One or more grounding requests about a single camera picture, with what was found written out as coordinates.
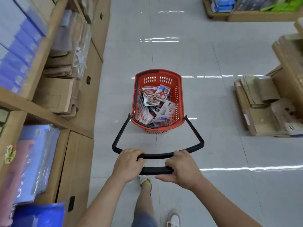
person's left hand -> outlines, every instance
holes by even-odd
[[[135,148],[123,150],[116,160],[112,176],[125,184],[135,179],[144,165],[143,158],[137,161],[138,156],[143,153],[143,150]]]

blue shorts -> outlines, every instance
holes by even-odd
[[[157,227],[157,224],[153,217],[148,213],[140,212],[134,218],[131,227]]]

basket handle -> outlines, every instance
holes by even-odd
[[[131,114],[128,115],[127,120],[124,122],[121,130],[119,131],[116,139],[114,140],[114,143],[112,145],[112,149],[115,153],[120,154],[122,152],[122,149],[117,148],[117,144],[121,138],[121,135],[127,126],[129,120],[131,119]],[[201,148],[204,147],[204,140],[198,133],[198,131],[195,129],[195,127],[191,124],[191,122],[188,120],[187,115],[184,117],[185,121],[188,123],[194,134],[199,140],[199,144],[191,146],[189,148],[186,148],[188,153],[193,153]],[[173,152],[164,153],[164,154],[142,154],[138,158],[144,158],[144,159],[168,159],[174,156]],[[168,166],[163,167],[144,167],[140,173],[140,175],[158,175],[158,174],[171,174],[174,170]]]

forearm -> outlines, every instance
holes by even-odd
[[[124,186],[116,178],[109,177],[78,227],[110,227]]]
[[[192,192],[209,211],[218,227],[261,227],[203,176]]]

person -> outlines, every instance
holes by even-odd
[[[140,149],[123,150],[115,163],[112,175],[108,178],[96,199],[89,206],[78,227],[110,227],[117,202],[125,185],[141,172],[144,160],[138,156]],[[209,211],[218,227],[261,227],[253,218],[226,198],[208,181],[199,170],[194,159],[186,150],[175,151],[174,156],[165,162],[173,168],[170,175],[156,175],[156,179],[176,183],[195,194]],[[152,185],[147,177],[140,178],[141,193],[134,210],[131,227],[157,227],[153,218],[151,199]],[[171,212],[167,227],[181,227],[180,217]]]

